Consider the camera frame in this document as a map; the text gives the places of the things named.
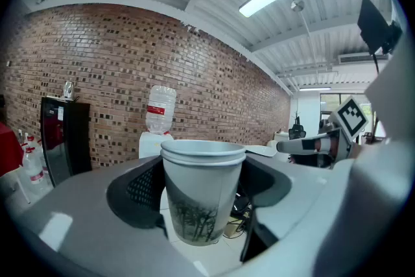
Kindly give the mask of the black office chair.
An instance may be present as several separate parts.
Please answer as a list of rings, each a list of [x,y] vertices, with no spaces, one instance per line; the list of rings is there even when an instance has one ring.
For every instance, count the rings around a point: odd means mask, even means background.
[[[300,124],[300,117],[295,118],[293,126],[289,129],[289,139],[302,139],[306,136],[306,131],[303,126]]]

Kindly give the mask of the small cardboard box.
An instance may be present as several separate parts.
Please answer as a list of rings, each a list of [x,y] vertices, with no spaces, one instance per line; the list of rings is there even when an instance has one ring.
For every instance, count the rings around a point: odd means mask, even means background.
[[[223,236],[227,239],[234,239],[243,234],[246,228],[245,218],[230,217],[224,229]]]

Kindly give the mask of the red tablecloth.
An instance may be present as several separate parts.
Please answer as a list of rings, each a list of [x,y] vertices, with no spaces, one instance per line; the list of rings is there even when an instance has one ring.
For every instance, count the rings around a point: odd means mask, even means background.
[[[15,133],[0,123],[0,177],[19,168],[23,150]]]

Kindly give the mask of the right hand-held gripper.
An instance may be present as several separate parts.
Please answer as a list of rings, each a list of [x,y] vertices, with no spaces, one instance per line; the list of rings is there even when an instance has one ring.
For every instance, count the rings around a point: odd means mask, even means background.
[[[367,124],[368,119],[358,102],[350,96],[327,119],[320,121],[317,136],[279,141],[276,149],[285,154],[305,151],[301,155],[302,165],[332,168],[337,162],[351,157],[355,139]]]

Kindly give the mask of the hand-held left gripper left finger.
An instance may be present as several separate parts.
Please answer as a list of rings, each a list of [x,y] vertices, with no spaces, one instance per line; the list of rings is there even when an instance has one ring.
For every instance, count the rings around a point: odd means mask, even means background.
[[[204,277],[161,228],[134,228],[108,205],[111,181],[150,161],[72,176],[13,221],[30,249],[60,276]]]

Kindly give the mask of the shiny metal kettle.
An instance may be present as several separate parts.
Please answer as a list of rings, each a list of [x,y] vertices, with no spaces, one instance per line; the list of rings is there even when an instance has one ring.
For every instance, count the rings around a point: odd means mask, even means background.
[[[75,84],[68,80],[64,84],[63,98],[73,100],[75,96]]]

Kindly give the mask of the black panel on stand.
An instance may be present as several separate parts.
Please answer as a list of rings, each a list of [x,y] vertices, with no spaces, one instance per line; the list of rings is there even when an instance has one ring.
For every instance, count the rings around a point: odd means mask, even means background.
[[[378,55],[389,54],[395,49],[402,30],[395,21],[388,24],[370,0],[362,0],[357,26],[379,74]]]

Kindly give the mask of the black fridge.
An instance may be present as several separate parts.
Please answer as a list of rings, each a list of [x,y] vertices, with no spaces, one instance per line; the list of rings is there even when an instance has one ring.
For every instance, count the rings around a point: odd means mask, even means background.
[[[86,103],[41,98],[40,132],[46,167],[54,187],[92,170]]]

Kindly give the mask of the window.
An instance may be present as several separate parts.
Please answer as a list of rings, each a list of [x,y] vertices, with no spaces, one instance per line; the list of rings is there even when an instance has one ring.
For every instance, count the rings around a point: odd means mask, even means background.
[[[330,113],[335,110],[348,97],[352,96],[368,118],[369,124],[374,122],[372,106],[367,97],[362,93],[325,93],[320,95],[320,120],[327,119]]]

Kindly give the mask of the white air conditioner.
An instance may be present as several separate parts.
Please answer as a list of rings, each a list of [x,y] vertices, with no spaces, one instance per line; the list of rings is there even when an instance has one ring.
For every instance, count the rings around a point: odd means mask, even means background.
[[[350,53],[338,55],[338,64],[364,64],[374,62],[374,58],[369,53]]]

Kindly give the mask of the white desk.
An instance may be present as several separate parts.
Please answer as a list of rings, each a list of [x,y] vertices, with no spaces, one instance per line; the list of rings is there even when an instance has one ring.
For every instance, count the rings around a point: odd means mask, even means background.
[[[275,158],[280,162],[289,161],[289,155],[286,153],[278,152],[275,143],[271,144],[271,146],[245,145],[245,149],[247,152],[254,153],[254,154],[268,157],[268,158]]]

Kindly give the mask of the large clear water jug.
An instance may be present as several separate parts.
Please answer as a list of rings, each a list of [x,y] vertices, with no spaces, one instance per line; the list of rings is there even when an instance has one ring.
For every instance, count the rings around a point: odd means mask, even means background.
[[[150,133],[163,135],[172,125],[176,103],[176,90],[165,86],[153,86],[147,104],[145,124]]]

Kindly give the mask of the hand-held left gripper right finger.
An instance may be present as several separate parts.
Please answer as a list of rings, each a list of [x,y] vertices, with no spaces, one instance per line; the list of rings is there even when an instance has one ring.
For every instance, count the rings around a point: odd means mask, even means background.
[[[246,157],[285,174],[292,187],[276,205],[255,211],[278,242],[221,277],[313,277],[318,251],[338,213],[354,161],[318,169],[252,153]]]

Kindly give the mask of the white plastic bag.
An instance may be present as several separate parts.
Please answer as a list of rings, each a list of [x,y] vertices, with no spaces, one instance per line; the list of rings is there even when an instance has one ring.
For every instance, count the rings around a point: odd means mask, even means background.
[[[161,151],[161,143],[171,140],[173,140],[173,137],[170,132],[165,132],[164,134],[143,132],[139,139],[139,159],[159,156]]]

